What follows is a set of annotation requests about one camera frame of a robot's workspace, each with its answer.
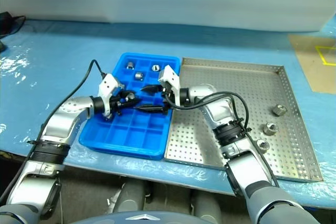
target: perforated metal sheet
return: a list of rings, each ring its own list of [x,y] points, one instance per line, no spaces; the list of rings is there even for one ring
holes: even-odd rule
[[[283,66],[235,63],[184,58],[181,87],[210,83],[218,91],[239,93],[249,107],[249,127],[254,140],[270,144],[265,158],[277,177],[289,180],[322,181],[306,127]],[[276,104],[288,112],[280,117],[271,109]],[[245,118],[245,110],[236,99],[237,112]],[[274,122],[279,132],[263,133],[263,125]],[[212,130],[199,110],[174,111],[165,158],[168,161],[223,169],[223,159]]]

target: metal nut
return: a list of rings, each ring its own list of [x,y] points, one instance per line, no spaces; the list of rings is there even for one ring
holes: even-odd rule
[[[133,63],[132,61],[129,61],[129,62],[127,63],[126,68],[127,68],[127,69],[131,69],[131,70],[133,70],[133,69],[134,69],[134,63]]]
[[[138,81],[143,81],[143,73],[142,72],[135,73],[134,78]]]
[[[126,95],[125,97],[125,101],[130,101],[130,100],[133,100],[135,98],[135,95],[134,93],[129,93],[128,95]]]
[[[266,123],[263,128],[264,133],[268,136],[274,135],[275,133],[278,132],[278,130],[279,130],[279,127],[275,123],[272,123],[272,122]]]
[[[273,109],[272,109],[273,113],[276,116],[282,116],[284,114],[286,114],[287,112],[287,108],[281,104],[277,104]]]
[[[269,143],[265,140],[257,140],[257,145],[263,154],[269,150]]]
[[[153,66],[152,66],[152,70],[155,71],[155,72],[160,71],[160,69],[161,69],[161,68],[160,68],[159,65],[153,65]]]

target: plastic sheet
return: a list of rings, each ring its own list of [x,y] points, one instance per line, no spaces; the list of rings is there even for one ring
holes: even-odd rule
[[[314,36],[332,36],[336,19]],[[284,65],[316,150],[324,182],[280,185],[303,205],[336,208],[336,97],[313,93],[287,34],[182,25],[102,24],[28,20],[2,39],[0,149],[25,155],[27,140],[54,106],[81,80],[96,58],[112,71],[126,51]],[[95,95],[100,76],[93,70],[76,95]],[[223,171],[165,161],[94,152],[76,140],[66,164],[183,185],[223,194],[232,190]]]

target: cable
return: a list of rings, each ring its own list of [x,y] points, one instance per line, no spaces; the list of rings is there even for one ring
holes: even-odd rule
[[[208,100],[208,101],[204,101],[204,100],[206,100],[206,99],[208,99],[208,98],[210,98],[210,97],[213,97],[213,96],[215,96],[215,95],[219,95],[219,94],[226,94],[226,96],[227,96],[228,94],[230,94],[230,95],[234,95],[234,96],[238,97],[238,98],[241,100],[241,102],[243,103],[243,106],[244,106],[244,108],[245,108],[245,113],[246,113],[246,118],[245,118],[245,125],[244,125],[244,127],[247,128],[247,124],[248,124],[248,120],[249,120],[248,107],[247,107],[247,104],[246,104],[245,100],[244,100],[239,94],[237,94],[237,93],[235,93],[235,92],[230,92],[230,91],[220,91],[220,92],[215,92],[215,93],[212,93],[212,94],[209,94],[209,95],[203,97],[203,98],[200,99],[195,105],[186,106],[186,107],[183,107],[183,106],[177,106],[175,103],[173,103],[173,102],[169,99],[169,97],[168,97],[167,94],[165,95],[165,98],[166,98],[167,102],[169,103],[169,105],[170,105],[171,107],[175,108],[175,109],[179,109],[179,110],[193,110],[193,109],[197,109],[197,108],[199,108],[199,107],[202,107],[202,106],[204,106],[204,105],[207,105],[207,104],[209,104],[209,103],[212,103],[212,102],[214,102],[214,101],[217,101],[217,100],[222,99],[223,97],[225,97],[225,96],[219,96],[219,97],[212,98],[212,99],[210,99],[210,100]]]
[[[61,212],[61,224],[64,223],[64,216],[63,216],[63,205],[62,205],[62,188],[59,191],[59,208],[60,208],[60,212]]]
[[[16,17],[13,17],[14,20],[16,20],[16,19],[18,19],[18,18],[23,18],[23,20],[22,20],[21,24],[19,25],[19,27],[18,27],[14,32],[12,32],[12,33],[9,33],[9,34],[2,34],[2,35],[0,35],[0,39],[6,37],[6,36],[8,36],[8,35],[15,34],[15,33],[17,33],[18,31],[20,31],[20,29],[23,27],[23,24],[24,24],[25,21],[26,21],[26,16],[16,16]]]
[[[37,138],[36,138],[36,141],[39,141],[42,134],[43,134],[43,131],[46,127],[46,125],[48,124],[50,118],[52,117],[53,114],[55,114],[55,112],[59,109],[59,107],[66,101],[68,100],[74,93],[77,92],[77,90],[79,90],[79,88],[83,85],[83,83],[86,81],[86,79],[88,78],[90,72],[91,72],[91,69],[92,69],[92,66],[93,64],[96,64],[102,78],[105,77],[105,73],[103,71],[101,71],[101,68],[98,64],[98,62],[96,60],[92,60],[90,62],[90,65],[89,65],[89,68],[88,70],[86,71],[83,79],[80,81],[80,83],[75,87],[74,90],[72,90],[54,109],[53,111],[48,115],[48,117],[46,118],[46,120],[44,121],[44,123],[42,124],[41,126],[41,129],[40,129],[40,132],[38,133],[37,135]],[[21,167],[19,168],[19,170],[17,171],[17,173],[15,174],[14,178],[10,181],[10,183],[8,184],[7,188],[4,190],[4,192],[2,193],[1,197],[0,197],[0,204],[3,202],[3,200],[6,198],[6,196],[9,194],[10,190],[12,189],[12,187],[14,186],[14,184],[16,183],[17,179],[19,178],[24,166],[26,165],[27,161],[29,160],[30,156],[32,155],[32,153],[34,152],[36,148],[36,143],[31,147],[28,155],[26,156],[25,160],[23,161]]]

